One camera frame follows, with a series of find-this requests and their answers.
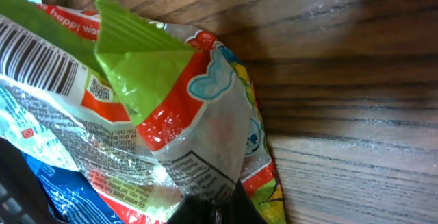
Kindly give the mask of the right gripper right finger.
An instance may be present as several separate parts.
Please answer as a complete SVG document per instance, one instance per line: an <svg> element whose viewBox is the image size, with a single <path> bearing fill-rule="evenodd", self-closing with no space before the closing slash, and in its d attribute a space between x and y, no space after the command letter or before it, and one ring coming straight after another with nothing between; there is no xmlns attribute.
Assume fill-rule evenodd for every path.
<svg viewBox="0 0 438 224"><path fill-rule="evenodd" d="M166 224L267 224L238 182L231 199L218 205L187 196Z"/></svg>

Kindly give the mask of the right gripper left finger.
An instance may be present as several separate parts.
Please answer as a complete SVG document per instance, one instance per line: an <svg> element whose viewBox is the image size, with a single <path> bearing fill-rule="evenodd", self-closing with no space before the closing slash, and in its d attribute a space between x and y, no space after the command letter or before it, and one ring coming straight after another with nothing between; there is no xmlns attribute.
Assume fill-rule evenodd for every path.
<svg viewBox="0 0 438 224"><path fill-rule="evenodd" d="M4 223L62 223L22 153L1 139L1 220Z"/></svg>

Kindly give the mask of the blue snack packet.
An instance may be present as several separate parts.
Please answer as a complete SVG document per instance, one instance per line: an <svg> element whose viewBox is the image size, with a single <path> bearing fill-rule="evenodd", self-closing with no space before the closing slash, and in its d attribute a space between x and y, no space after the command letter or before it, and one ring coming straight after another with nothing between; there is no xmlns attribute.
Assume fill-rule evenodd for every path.
<svg viewBox="0 0 438 224"><path fill-rule="evenodd" d="M74 224L124 224L80 172L50 166L26 153L22 156L39 181L56 220Z"/></svg>

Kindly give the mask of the green gummy candy bag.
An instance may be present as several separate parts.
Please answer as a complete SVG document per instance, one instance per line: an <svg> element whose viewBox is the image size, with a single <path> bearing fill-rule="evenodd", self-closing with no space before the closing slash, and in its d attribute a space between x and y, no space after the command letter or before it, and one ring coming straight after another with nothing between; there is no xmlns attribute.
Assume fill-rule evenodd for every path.
<svg viewBox="0 0 438 224"><path fill-rule="evenodd" d="M184 197L238 182L267 223L281 185L253 82L213 34L133 14L1 0L1 87L50 129L124 223L166 223Z"/></svg>

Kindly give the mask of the teal white candy packet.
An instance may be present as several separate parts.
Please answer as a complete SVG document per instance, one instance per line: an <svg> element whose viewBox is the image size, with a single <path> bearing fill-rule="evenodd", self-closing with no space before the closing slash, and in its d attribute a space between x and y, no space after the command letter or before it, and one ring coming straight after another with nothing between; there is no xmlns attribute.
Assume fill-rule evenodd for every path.
<svg viewBox="0 0 438 224"><path fill-rule="evenodd" d="M1 87L1 137L45 164L79 170L55 134L18 104L4 87Z"/></svg>

